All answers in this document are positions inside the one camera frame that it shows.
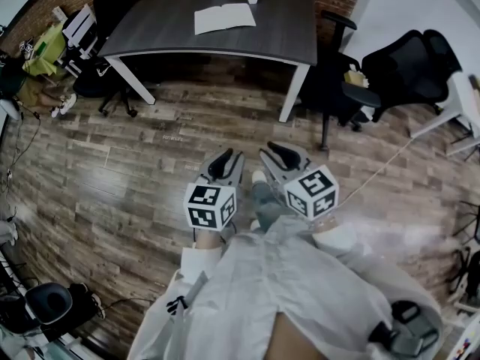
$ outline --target open notebook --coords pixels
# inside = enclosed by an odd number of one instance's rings
[[[195,12],[195,35],[240,26],[256,26],[248,4],[225,4]]]

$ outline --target chair wheel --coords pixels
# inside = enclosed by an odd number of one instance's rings
[[[434,106],[433,106],[433,110],[435,111],[435,115],[437,115],[437,116],[438,116],[440,113],[443,112],[443,108],[440,107],[440,106],[437,106],[437,105],[434,105]]]

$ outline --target white shirt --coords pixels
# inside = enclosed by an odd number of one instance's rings
[[[368,336],[381,321],[392,326],[397,300],[416,302],[441,331],[437,303],[407,273],[364,256],[360,244],[337,249],[323,244],[328,235],[314,237],[306,223],[283,216],[265,235],[236,235],[219,261],[220,250],[185,250],[185,278],[148,310],[128,358],[163,358],[170,339],[164,326],[172,319],[165,304],[184,295],[202,270],[209,280],[184,312],[180,359],[262,359],[280,312],[329,359],[372,359]],[[199,256],[193,269],[184,267]],[[419,359],[432,359],[440,343]]]

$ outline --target table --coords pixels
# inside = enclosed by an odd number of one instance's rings
[[[436,118],[426,122],[419,129],[410,131],[410,136],[415,139],[449,120],[463,116],[472,125],[475,138],[465,139],[462,142],[449,146],[445,154],[450,156],[480,144],[480,137],[478,135],[480,130],[480,113],[476,105],[473,87],[464,72],[459,71],[454,73],[450,79],[448,79],[447,83],[449,94],[448,102],[445,104],[448,105],[444,105],[443,111]]]
[[[34,45],[34,51],[44,42],[46,44],[43,52],[39,56],[35,56],[31,60],[25,61],[23,70],[31,75],[37,76],[40,74],[56,74],[57,67],[53,64],[63,53],[66,44],[62,34],[63,22],[50,27],[44,34],[40,36],[37,43]]]
[[[308,68],[317,64],[314,0],[259,0],[251,5],[256,27],[194,34],[194,12],[247,0],[140,0],[117,25],[98,55],[148,103],[155,98],[121,56],[149,53],[214,53],[295,65],[280,121],[286,122]]]

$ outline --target white cube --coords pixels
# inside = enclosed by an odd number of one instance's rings
[[[220,232],[237,212],[236,188],[190,183],[183,208],[190,227]]]
[[[310,221],[331,211],[338,204],[338,183],[322,165],[283,186],[286,204]]]

